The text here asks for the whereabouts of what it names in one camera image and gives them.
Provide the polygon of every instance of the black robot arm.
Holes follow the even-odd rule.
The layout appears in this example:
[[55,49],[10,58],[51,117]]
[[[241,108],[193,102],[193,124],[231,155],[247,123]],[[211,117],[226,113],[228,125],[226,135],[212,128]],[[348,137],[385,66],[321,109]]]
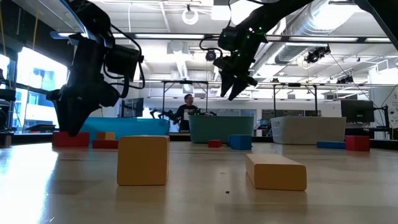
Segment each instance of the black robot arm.
[[[142,73],[144,57],[141,48],[134,50],[115,44],[109,16],[92,2],[60,2],[72,13],[87,38],[81,34],[69,37],[77,48],[67,84],[49,92],[47,99],[54,103],[60,131],[76,136],[91,112],[100,106],[114,106],[119,98],[127,96],[137,64]],[[109,72],[121,75],[113,78],[124,79],[121,94],[104,81],[101,69],[106,73],[105,65]]]
[[[249,68],[261,42],[267,42],[265,34],[282,18],[304,7],[313,0],[279,0],[262,3],[249,17],[236,27],[223,29],[218,46],[231,52],[231,56],[217,58],[213,64],[221,69],[221,96],[232,87],[229,100],[233,100],[249,85],[257,81],[249,77]],[[398,26],[396,25],[396,0],[352,0],[362,10],[371,13],[391,42],[398,49]]]

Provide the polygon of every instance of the teal bin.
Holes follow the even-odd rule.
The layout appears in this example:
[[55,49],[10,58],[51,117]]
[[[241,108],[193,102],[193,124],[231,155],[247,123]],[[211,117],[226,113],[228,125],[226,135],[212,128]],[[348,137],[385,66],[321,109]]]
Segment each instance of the teal bin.
[[189,116],[193,143],[208,143],[209,140],[227,143],[231,134],[252,135],[253,124],[251,116]]
[[95,140],[97,132],[114,132],[116,139],[122,136],[168,136],[169,121],[165,119],[143,118],[87,118],[81,132],[90,133],[90,142]]

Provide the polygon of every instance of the yellow block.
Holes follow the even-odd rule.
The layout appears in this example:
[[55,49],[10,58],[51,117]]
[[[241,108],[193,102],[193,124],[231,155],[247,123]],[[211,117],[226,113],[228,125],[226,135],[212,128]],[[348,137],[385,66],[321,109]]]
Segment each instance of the yellow block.
[[246,172],[257,189],[307,189],[305,165],[280,155],[246,154]]
[[96,140],[114,140],[114,133],[97,133]]
[[118,147],[118,184],[165,185],[169,174],[168,136],[121,137]]

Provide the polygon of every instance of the man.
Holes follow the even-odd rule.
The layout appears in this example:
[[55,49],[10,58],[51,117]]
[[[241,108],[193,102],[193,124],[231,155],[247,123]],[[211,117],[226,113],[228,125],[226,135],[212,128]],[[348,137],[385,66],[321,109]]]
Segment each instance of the man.
[[193,106],[193,96],[192,94],[187,94],[184,96],[185,104],[180,106],[176,112],[176,117],[181,120],[180,132],[189,133],[189,120],[188,113],[194,112],[198,108]]

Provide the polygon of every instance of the red box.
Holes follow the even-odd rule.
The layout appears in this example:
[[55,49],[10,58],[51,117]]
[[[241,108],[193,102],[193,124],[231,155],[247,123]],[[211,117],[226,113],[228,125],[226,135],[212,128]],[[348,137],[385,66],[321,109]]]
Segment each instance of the red box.
[[90,133],[78,133],[70,137],[66,131],[52,133],[53,147],[84,147],[90,144]]
[[221,147],[223,146],[223,143],[221,140],[210,140],[209,141],[209,147]]
[[117,140],[94,140],[93,149],[117,149],[119,141]]
[[371,150],[369,136],[346,136],[346,150],[369,152]]

